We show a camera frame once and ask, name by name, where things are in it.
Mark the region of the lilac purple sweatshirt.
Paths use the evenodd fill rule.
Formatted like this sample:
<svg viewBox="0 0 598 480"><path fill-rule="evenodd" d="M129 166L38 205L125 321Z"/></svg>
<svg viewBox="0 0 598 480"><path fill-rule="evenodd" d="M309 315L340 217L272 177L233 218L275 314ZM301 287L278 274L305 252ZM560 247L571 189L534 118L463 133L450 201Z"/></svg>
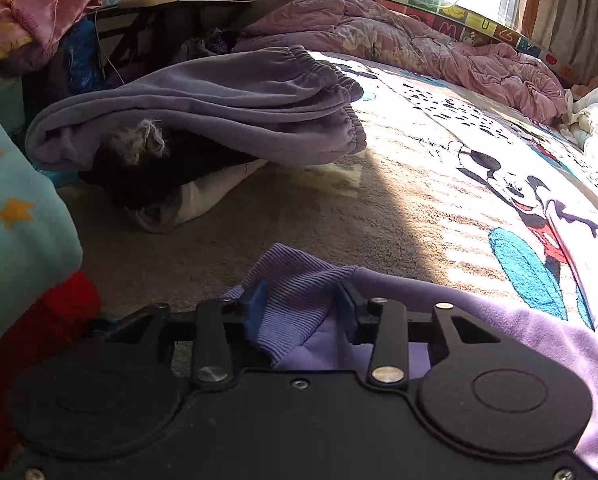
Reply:
<svg viewBox="0 0 598 480"><path fill-rule="evenodd" d="M589 465L598 461L598 335L588 328L528 307L508 307L456 289L378 273L361 266L334 266L299 249L272 246L226 297L238 298L256 282L267 284L258 343L281 370L366 370L372 348L346 342L337 326L336 285L348 280L366 298L396 299L428 312L449 302L508 337L578 374L593 397L593 414L576 447Z"/></svg>

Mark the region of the white folded garment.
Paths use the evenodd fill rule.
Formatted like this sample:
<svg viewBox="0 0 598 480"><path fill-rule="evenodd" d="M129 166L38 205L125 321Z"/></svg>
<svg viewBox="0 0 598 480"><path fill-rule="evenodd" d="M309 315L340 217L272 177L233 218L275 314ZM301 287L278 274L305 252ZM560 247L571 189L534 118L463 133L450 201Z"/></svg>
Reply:
<svg viewBox="0 0 598 480"><path fill-rule="evenodd" d="M182 185L173 198L164 203L129 211L130 218L150 233L167 233L190 220L206 214L244 179L267 164L266 160L226 167Z"/></svg>

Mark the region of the Mickey Mouse print bed blanket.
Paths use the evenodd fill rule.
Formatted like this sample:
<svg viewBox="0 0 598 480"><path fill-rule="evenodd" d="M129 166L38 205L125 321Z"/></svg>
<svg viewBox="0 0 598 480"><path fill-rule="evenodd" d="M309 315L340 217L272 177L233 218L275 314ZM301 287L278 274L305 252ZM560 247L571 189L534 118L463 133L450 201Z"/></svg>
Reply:
<svg viewBox="0 0 598 480"><path fill-rule="evenodd" d="M177 307L236 284L284 244L598 330L598 174L550 131L443 82L335 54L364 89L364 151L267 164L164 233L99 188L60 190L106 311Z"/></svg>

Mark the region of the teal star print blanket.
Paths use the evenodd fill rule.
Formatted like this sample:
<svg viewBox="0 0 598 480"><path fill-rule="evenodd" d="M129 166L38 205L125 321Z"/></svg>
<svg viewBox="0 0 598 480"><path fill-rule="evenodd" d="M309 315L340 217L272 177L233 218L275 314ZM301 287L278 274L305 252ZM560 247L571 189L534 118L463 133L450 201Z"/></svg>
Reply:
<svg viewBox="0 0 598 480"><path fill-rule="evenodd" d="M77 271L78 232L52 181L35 170L0 124L0 336Z"/></svg>

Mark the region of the red cloth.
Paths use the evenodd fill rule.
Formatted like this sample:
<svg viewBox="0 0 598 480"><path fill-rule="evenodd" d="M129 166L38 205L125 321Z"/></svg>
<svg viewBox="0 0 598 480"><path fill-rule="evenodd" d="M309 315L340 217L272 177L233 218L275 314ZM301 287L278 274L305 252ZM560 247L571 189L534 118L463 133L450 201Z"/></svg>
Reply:
<svg viewBox="0 0 598 480"><path fill-rule="evenodd" d="M99 318L102 301L85 273L75 272L49 289L0 338L0 472L18 446L11 416L11 391L37 362L81 339L88 321Z"/></svg>

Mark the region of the folded grey purple sweatpants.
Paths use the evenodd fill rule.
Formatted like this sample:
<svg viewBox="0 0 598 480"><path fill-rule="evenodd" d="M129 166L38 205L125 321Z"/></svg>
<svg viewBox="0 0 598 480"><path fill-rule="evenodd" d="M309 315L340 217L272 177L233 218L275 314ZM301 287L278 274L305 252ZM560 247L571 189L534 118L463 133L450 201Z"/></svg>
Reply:
<svg viewBox="0 0 598 480"><path fill-rule="evenodd" d="M282 165L325 165L366 148L362 86L300 46L177 63L119 88L46 107L26 133L31 162L87 170L105 138L147 119Z"/></svg>

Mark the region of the white cream duvet bundle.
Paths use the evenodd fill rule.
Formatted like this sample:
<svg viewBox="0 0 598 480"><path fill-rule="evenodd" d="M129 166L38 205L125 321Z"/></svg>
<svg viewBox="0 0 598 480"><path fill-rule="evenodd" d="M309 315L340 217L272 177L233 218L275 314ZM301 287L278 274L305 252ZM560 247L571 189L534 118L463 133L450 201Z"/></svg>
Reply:
<svg viewBox="0 0 598 480"><path fill-rule="evenodd" d="M574 143L598 171L598 76L588 84L575 84L566 124Z"/></svg>

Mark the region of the crumpled pink purple quilt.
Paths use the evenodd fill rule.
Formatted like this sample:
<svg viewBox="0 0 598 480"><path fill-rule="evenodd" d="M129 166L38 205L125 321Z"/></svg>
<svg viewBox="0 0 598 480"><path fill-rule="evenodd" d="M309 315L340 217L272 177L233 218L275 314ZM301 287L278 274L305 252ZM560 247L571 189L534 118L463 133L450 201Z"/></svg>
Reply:
<svg viewBox="0 0 598 480"><path fill-rule="evenodd" d="M293 0L245 27L236 52L301 46L441 79L549 124L566 90L540 60L508 44L474 47L370 0Z"/></svg>

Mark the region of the dark cluttered side table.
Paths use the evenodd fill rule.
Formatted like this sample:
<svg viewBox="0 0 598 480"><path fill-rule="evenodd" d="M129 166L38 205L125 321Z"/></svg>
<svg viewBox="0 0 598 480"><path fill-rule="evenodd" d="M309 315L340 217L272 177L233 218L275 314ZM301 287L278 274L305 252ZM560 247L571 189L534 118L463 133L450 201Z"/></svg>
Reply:
<svg viewBox="0 0 598 480"><path fill-rule="evenodd" d="M88 14L95 25L102 74L117 82L173 61L188 39L229 28L252 0L120 0Z"/></svg>

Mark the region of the pink satin pillow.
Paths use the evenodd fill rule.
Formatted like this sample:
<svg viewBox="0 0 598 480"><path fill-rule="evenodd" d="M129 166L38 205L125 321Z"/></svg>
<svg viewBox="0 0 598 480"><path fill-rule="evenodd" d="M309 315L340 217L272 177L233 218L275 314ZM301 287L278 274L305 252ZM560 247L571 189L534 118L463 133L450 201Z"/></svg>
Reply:
<svg viewBox="0 0 598 480"><path fill-rule="evenodd" d="M22 75L55 55L61 38L102 0L0 0L0 71Z"/></svg>

